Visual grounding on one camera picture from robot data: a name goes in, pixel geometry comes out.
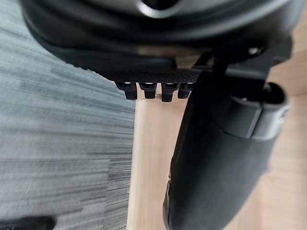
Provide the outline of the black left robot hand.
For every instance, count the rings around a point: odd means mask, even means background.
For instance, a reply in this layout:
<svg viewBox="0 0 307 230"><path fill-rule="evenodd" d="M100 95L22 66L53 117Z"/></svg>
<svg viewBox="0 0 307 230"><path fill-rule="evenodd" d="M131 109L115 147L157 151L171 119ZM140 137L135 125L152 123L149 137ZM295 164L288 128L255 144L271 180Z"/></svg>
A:
<svg viewBox="0 0 307 230"><path fill-rule="evenodd" d="M269 162L289 100L267 82L291 56L302 0L23 0L37 42L113 81L187 99L164 200L169 230L221 230Z"/></svg>

